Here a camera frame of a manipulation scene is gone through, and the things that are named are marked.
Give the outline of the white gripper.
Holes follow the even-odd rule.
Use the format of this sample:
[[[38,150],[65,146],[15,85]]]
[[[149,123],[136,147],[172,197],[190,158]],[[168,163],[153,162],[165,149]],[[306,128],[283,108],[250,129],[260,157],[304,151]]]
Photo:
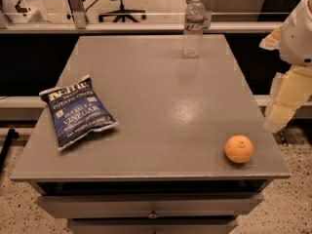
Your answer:
[[[312,97],[312,68],[304,67],[312,65],[311,0],[301,0],[283,25],[260,41],[259,47],[268,51],[279,49],[281,60],[294,64],[285,74],[276,73],[264,113],[264,128],[280,131]]]

